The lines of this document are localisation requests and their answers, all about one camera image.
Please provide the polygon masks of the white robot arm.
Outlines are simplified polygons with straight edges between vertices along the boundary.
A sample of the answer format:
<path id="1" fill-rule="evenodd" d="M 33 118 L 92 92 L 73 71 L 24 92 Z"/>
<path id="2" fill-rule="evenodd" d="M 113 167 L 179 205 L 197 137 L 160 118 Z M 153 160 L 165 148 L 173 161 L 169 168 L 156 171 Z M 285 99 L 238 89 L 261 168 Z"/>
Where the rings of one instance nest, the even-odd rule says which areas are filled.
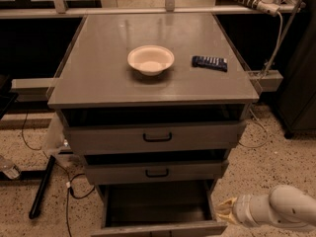
<path id="1" fill-rule="evenodd" d="M 220 203 L 216 215 L 247 228 L 269 225 L 297 232 L 316 229 L 316 199 L 288 185 L 273 187 L 265 195 L 240 195 Z"/>

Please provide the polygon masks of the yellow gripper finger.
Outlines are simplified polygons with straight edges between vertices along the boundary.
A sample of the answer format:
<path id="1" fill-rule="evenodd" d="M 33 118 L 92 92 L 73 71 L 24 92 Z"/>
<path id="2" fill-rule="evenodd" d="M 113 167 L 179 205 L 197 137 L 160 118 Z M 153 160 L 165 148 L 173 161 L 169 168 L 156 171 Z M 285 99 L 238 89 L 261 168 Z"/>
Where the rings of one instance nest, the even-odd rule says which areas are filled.
<path id="1" fill-rule="evenodd" d="M 216 207 L 216 209 L 219 211 L 232 210 L 236 200 L 237 200 L 236 197 L 231 197 L 231 198 L 225 200 L 224 202 L 221 202 Z"/>
<path id="2" fill-rule="evenodd" d="M 237 218 L 232 213 L 229 213 L 229 214 L 218 213 L 217 216 L 220 219 L 225 220 L 225 221 L 227 221 L 228 223 L 231 223 L 231 224 L 238 224 L 239 223 Z"/>

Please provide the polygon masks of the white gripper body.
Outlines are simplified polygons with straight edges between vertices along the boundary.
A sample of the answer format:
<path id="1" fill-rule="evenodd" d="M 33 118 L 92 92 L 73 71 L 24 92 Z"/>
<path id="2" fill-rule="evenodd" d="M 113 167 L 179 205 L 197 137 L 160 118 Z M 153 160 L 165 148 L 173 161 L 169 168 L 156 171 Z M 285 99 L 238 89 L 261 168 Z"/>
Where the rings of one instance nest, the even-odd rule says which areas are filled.
<path id="1" fill-rule="evenodd" d="M 267 195 L 242 195 L 233 205 L 233 215 L 245 227 L 259 227 L 270 222 L 270 204 Z"/>

